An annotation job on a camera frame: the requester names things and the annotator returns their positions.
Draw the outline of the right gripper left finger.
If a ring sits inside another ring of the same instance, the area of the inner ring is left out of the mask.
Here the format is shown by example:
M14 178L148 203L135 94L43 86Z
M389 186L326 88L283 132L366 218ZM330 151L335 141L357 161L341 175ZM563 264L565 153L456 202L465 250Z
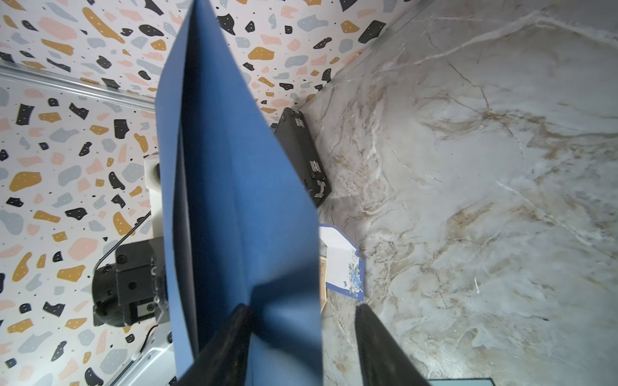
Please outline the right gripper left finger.
M175 385L243 386L253 327L252 310L238 305Z

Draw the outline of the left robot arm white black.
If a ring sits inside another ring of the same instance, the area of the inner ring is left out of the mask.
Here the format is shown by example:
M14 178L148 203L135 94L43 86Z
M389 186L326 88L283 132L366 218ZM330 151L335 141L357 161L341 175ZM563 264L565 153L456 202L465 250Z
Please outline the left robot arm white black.
M164 239L119 242L95 266L92 284L95 324L132 327L152 322L133 355L118 349L101 363L112 363L112 385L171 385L176 382L175 353L167 298Z

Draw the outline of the beige letter paper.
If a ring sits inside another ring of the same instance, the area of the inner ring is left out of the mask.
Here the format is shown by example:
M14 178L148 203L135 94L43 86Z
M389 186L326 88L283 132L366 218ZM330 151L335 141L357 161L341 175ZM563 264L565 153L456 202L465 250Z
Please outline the beige letter paper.
M327 273L327 259L325 256L320 256L320 313L327 304L327 286L326 286L326 273Z

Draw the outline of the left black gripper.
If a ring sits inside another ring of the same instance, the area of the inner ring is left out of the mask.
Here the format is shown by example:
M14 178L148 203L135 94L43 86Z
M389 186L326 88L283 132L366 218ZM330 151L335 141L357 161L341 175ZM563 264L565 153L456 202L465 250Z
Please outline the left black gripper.
M169 322L164 239L122 244L114 261L93 275L95 326L133 326L147 319Z

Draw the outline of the white blue-bordered letter paper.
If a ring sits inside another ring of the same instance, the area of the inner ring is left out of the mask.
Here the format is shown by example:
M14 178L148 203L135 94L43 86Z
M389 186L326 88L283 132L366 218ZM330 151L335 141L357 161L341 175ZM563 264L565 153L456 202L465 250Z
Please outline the white blue-bordered letter paper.
M320 256L327 259L327 290L365 301L365 261L359 249L334 225L320 225Z

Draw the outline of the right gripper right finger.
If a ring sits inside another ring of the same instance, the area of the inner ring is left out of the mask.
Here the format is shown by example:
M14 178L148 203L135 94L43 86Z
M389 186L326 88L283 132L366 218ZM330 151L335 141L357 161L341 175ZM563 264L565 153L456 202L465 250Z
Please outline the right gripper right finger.
M363 385L430 385L367 304L356 307L355 332Z

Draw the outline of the dark blue envelope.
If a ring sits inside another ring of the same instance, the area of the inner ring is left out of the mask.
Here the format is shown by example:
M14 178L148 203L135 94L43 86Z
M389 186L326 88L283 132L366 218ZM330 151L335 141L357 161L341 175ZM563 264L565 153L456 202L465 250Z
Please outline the dark blue envelope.
M207 1L191 3L164 66L156 125L180 381L242 304L255 321L246 384L322 384L316 208Z

